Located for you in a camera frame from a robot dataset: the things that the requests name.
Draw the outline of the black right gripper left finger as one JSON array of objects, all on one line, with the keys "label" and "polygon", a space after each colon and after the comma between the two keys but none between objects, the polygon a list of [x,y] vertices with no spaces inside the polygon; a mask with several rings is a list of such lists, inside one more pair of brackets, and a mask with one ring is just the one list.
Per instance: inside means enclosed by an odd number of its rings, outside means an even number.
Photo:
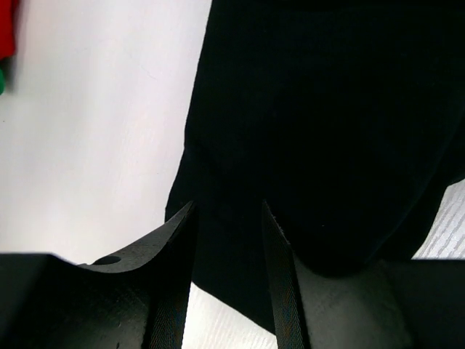
[{"label": "black right gripper left finger", "polygon": [[1,256],[3,348],[180,348],[198,234],[186,204],[94,263]]}]

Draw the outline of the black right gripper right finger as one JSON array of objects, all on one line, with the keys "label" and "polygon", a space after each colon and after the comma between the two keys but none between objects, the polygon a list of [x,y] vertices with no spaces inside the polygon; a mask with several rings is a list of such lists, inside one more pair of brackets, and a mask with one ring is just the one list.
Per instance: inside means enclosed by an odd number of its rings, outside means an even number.
[{"label": "black right gripper right finger", "polygon": [[279,348],[462,348],[464,261],[379,262],[346,278],[295,257],[268,205],[264,254]]}]

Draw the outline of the black t shirt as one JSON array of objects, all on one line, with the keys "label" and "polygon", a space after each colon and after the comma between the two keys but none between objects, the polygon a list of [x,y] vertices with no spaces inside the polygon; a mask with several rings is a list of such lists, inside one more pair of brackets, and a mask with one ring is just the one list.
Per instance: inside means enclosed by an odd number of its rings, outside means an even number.
[{"label": "black t shirt", "polygon": [[464,178],[462,1],[213,1],[166,218],[193,282],[275,329],[267,204],[309,268],[408,260]]}]

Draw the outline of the green t shirt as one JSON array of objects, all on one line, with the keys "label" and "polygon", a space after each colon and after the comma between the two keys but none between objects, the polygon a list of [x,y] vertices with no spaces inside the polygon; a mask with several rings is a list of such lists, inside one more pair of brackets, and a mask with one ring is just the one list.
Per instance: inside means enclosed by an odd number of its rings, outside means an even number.
[{"label": "green t shirt", "polygon": [[5,86],[6,86],[6,82],[5,82],[4,72],[2,69],[0,69],[0,95],[4,93]]}]

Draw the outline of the red t shirt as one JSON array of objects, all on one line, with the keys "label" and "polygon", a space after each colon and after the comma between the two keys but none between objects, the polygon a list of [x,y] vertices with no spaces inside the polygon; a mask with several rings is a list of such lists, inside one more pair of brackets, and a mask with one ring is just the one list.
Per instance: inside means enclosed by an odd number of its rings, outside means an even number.
[{"label": "red t shirt", "polygon": [[0,59],[15,53],[15,12],[18,0],[0,0]]}]

